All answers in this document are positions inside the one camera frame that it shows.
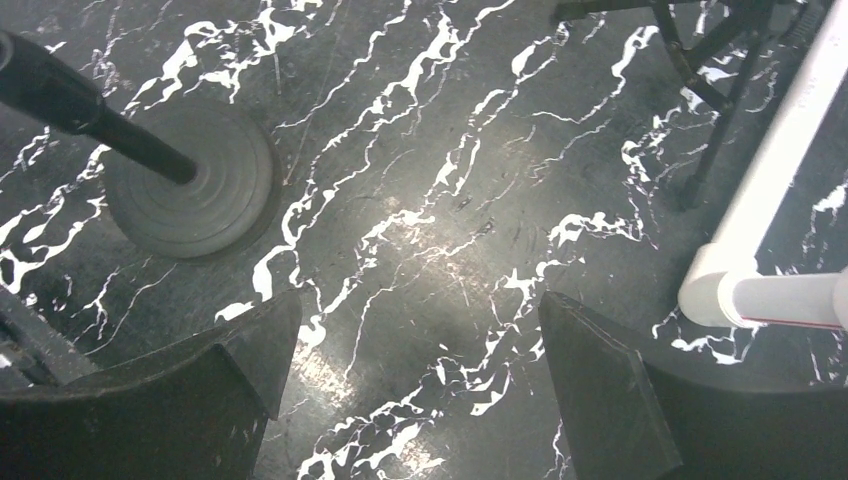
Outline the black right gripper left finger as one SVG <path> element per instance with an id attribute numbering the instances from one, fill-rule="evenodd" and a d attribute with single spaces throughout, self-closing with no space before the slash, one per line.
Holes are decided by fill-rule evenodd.
<path id="1" fill-rule="evenodd" d="M 247 479 L 302 319 L 286 292 L 133 360 L 1 395 L 5 479 Z"/>

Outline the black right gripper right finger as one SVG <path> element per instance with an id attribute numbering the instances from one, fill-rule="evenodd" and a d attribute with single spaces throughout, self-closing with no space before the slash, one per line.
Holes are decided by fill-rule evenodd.
<path id="1" fill-rule="evenodd" d="M 847 391 L 720 366 L 546 292 L 542 340 L 580 479 L 843 479 Z"/>

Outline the black microphone stand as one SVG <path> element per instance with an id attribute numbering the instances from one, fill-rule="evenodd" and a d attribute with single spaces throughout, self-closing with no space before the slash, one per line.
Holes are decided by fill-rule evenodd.
<path id="1" fill-rule="evenodd" d="M 110 214 L 151 253 L 204 261 L 238 252 L 267 231 L 279 208 L 279 153 L 266 129 L 233 105 L 174 101 L 131 120 L 78 71 L 7 31 L 1 101 L 111 149 L 102 177 Z"/>

